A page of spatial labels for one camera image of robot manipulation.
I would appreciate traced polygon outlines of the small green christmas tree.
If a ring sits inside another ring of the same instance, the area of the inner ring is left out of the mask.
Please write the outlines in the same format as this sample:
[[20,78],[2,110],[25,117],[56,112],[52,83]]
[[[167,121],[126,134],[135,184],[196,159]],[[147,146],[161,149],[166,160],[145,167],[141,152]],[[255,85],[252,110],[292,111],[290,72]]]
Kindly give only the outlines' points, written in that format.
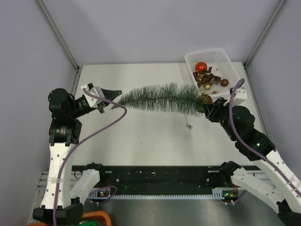
[[199,116],[204,106],[212,104],[212,98],[201,94],[194,85],[149,85],[136,88],[122,95],[119,105],[142,111],[182,113]]

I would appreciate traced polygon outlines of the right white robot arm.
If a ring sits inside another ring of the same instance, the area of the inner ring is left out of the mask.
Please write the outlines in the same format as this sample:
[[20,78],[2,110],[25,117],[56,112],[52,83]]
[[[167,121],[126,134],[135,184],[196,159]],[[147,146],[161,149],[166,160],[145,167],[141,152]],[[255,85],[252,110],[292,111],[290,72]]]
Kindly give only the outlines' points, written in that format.
[[231,106],[224,98],[200,105],[210,122],[219,123],[239,152],[272,182],[269,185],[230,161],[220,173],[224,186],[247,190],[269,205],[286,226],[301,224],[301,181],[285,164],[271,140],[254,128],[255,117],[244,106]]

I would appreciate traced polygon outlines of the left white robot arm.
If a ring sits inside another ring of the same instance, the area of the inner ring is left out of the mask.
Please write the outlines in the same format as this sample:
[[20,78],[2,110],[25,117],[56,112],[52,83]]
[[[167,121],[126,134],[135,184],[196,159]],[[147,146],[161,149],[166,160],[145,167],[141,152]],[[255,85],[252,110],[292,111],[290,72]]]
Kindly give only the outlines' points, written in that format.
[[41,205],[35,208],[35,220],[53,226],[77,226],[82,221],[83,206],[94,186],[103,186],[107,176],[102,165],[87,165],[74,187],[71,172],[75,149],[82,144],[82,123],[79,117],[104,108],[122,94],[121,90],[107,90],[89,83],[82,87],[84,94],[75,98],[63,88],[48,95],[52,122],[49,128],[50,165],[47,186]]

